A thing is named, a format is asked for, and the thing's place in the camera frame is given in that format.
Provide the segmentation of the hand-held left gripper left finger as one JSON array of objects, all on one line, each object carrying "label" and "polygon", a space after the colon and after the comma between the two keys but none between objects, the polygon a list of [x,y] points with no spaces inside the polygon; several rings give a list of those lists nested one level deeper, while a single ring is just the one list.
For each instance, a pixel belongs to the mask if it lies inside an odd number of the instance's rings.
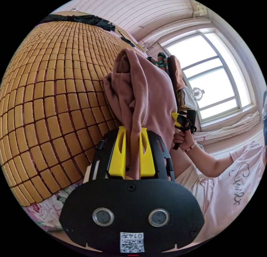
[{"label": "hand-held left gripper left finger", "polygon": [[120,126],[116,136],[108,173],[110,176],[125,176],[126,170],[126,128]]}]

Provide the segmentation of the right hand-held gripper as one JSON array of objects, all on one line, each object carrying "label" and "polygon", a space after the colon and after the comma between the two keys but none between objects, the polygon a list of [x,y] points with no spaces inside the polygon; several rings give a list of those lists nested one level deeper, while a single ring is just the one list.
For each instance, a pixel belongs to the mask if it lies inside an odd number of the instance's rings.
[{"label": "right hand-held gripper", "polygon": [[193,135],[196,131],[196,127],[192,125],[190,120],[179,113],[172,112],[171,116],[174,120],[174,127],[175,129],[179,129],[181,131],[190,130],[191,134]]}]

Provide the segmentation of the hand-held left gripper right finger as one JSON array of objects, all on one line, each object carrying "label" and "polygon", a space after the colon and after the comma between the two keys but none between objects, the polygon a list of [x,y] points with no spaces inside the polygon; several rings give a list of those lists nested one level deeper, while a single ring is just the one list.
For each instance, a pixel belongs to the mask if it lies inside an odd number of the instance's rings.
[{"label": "hand-held left gripper right finger", "polygon": [[139,176],[154,176],[155,168],[152,150],[146,128],[139,134]]}]

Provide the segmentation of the person's right hand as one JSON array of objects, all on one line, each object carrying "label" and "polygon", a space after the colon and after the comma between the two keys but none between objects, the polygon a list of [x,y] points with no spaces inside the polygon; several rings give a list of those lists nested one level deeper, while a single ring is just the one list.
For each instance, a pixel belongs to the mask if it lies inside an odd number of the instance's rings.
[{"label": "person's right hand", "polygon": [[174,150],[180,148],[182,151],[188,152],[195,147],[196,141],[194,140],[190,130],[181,131],[176,128],[173,138],[173,144]]}]

